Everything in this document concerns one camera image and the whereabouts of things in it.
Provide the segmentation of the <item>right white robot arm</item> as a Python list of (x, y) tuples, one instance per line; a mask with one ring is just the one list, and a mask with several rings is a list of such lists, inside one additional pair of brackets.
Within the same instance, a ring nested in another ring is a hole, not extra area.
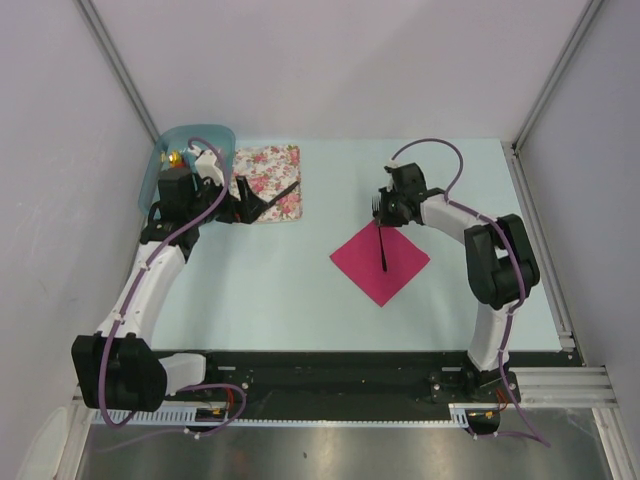
[(372, 204), (379, 227), (414, 222), (434, 228), (464, 246), (467, 279), (478, 301), (474, 334), (451, 387), (484, 401), (497, 389), (510, 391), (508, 346), (516, 311), (540, 281), (540, 270), (523, 220), (492, 218), (427, 187), (415, 164), (386, 166), (390, 183)]

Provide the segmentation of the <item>black fork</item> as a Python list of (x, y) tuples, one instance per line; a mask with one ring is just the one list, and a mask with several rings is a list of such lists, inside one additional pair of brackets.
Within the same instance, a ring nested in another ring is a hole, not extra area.
[(379, 220), (380, 208), (381, 208), (381, 200), (380, 200), (379, 196), (374, 196), (372, 198), (371, 207), (372, 207), (372, 217), (373, 217), (374, 224), (375, 224), (375, 226), (377, 228), (377, 232), (378, 232), (380, 256), (381, 256), (381, 267), (382, 267), (382, 271), (384, 273), (387, 273), (388, 272), (388, 265), (387, 265), (387, 259), (386, 259), (385, 250), (384, 250), (382, 229), (381, 229), (381, 224), (380, 224), (380, 220)]

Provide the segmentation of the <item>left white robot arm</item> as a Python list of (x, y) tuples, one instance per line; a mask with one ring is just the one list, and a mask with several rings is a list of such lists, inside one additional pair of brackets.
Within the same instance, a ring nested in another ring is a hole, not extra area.
[(275, 205), (254, 193), (246, 177), (216, 183), (188, 167), (162, 171), (159, 198), (140, 235), (136, 265), (107, 319), (92, 335), (78, 336), (71, 355), (82, 398), (92, 409), (154, 412), (185, 389), (214, 397), (220, 374), (203, 354), (178, 352), (160, 358), (149, 341), (166, 297), (211, 221), (251, 224)]

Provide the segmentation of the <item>magenta paper napkin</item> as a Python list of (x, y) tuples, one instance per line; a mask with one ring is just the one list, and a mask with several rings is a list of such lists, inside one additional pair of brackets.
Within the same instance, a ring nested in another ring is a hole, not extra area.
[(377, 228), (374, 220), (335, 250), (331, 261), (376, 305), (384, 307), (431, 261), (398, 229), (381, 227), (388, 272), (381, 267)]

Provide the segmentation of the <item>black knife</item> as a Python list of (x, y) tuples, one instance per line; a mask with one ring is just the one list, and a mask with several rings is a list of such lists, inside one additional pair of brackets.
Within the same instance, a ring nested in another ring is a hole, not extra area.
[(286, 187), (283, 191), (281, 191), (280, 193), (278, 193), (274, 198), (272, 198), (268, 203), (267, 203), (267, 207), (271, 208), (273, 206), (275, 206), (279, 200), (285, 198), (287, 195), (289, 195), (290, 193), (292, 193), (298, 186), (299, 186), (299, 181), (295, 181), (293, 182), (291, 185), (289, 185), (288, 187)]

